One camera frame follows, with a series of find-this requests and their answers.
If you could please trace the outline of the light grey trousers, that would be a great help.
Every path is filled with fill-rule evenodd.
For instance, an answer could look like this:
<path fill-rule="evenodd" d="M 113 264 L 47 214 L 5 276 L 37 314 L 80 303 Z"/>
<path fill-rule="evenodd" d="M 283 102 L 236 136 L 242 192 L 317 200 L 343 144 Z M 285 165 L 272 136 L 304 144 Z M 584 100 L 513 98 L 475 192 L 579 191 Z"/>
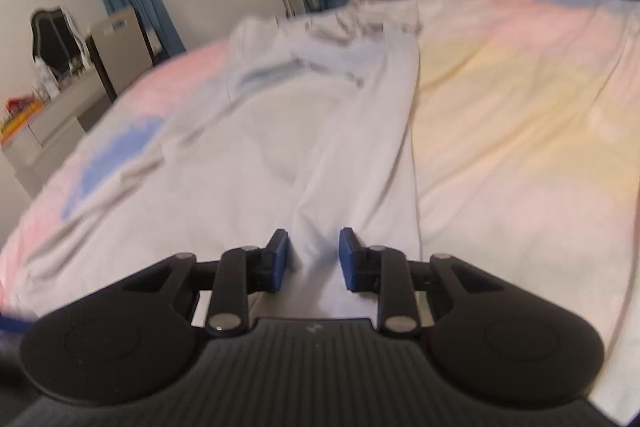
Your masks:
<path fill-rule="evenodd" d="M 338 233 L 420 249 L 418 66 L 414 23 L 346 12 L 242 23 L 221 72 L 94 153 L 12 305 L 40 317 L 169 255 L 216 260 L 283 229 L 284 286 L 254 299 L 254 314 L 373 317 L 371 297 L 346 291 Z"/>

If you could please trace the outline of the pastel tie-dye bed sheet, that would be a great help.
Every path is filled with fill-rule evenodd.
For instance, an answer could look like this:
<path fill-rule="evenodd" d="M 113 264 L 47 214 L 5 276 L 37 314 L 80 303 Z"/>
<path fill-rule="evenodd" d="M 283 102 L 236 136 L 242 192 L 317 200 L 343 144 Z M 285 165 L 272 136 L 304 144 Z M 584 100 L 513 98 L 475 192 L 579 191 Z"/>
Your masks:
<path fill-rule="evenodd" d="M 639 7 L 629 0 L 382 0 L 334 12 L 416 24 L 409 116 L 419 246 L 585 317 L 605 367 L 592 403 L 639 410 Z M 287 23 L 291 20 L 249 17 Z M 168 117 L 221 72 L 231 39 L 140 79 L 82 139 L 1 251 L 1 308 L 63 224 L 97 150 Z"/>

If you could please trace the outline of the white dressing table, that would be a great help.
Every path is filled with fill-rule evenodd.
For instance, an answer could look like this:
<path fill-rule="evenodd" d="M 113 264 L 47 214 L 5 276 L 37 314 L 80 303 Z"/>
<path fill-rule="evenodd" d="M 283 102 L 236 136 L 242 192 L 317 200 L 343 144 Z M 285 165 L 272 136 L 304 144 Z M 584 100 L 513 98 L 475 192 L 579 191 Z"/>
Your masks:
<path fill-rule="evenodd" d="M 34 198 L 111 106 L 96 72 L 43 106 L 2 146 L 14 178 Z"/>

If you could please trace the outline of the beige chair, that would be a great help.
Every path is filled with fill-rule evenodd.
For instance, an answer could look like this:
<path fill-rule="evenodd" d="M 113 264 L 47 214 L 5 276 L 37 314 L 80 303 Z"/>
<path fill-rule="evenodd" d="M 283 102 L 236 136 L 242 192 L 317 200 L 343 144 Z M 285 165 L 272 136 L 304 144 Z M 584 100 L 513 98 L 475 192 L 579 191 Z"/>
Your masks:
<path fill-rule="evenodd" d="M 132 6 L 92 25 L 86 45 L 111 102 L 154 65 L 142 19 Z"/>

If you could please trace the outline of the white lotion bottle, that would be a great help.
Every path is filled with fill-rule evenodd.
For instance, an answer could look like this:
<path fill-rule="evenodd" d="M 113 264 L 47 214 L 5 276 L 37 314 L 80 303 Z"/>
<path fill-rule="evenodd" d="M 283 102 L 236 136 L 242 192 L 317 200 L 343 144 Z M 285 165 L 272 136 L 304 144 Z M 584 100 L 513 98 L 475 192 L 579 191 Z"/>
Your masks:
<path fill-rule="evenodd" d="M 34 62 L 44 90 L 46 90 L 50 100 L 54 100 L 61 94 L 58 80 L 55 79 L 51 69 L 40 56 L 36 56 Z"/>

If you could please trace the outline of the colourful snack packets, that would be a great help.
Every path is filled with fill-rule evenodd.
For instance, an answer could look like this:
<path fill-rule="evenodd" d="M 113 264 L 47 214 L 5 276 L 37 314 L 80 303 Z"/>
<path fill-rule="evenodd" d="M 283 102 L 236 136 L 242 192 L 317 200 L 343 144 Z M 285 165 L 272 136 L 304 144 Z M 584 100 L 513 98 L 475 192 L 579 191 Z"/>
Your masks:
<path fill-rule="evenodd" d="M 1 117 L 1 143 L 4 144 L 12 135 L 26 124 L 30 117 L 43 108 L 43 101 L 35 95 L 6 100 L 6 115 Z"/>

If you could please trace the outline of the black framed vanity mirror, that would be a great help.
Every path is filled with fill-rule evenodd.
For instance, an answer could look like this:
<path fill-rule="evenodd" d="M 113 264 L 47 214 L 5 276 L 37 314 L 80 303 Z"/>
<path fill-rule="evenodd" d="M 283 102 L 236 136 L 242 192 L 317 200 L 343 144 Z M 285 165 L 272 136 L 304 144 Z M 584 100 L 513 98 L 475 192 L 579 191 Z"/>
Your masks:
<path fill-rule="evenodd" d="M 90 68 L 86 43 L 62 8 L 40 9 L 30 17 L 32 58 L 40 58 L 56 80 Z"/>

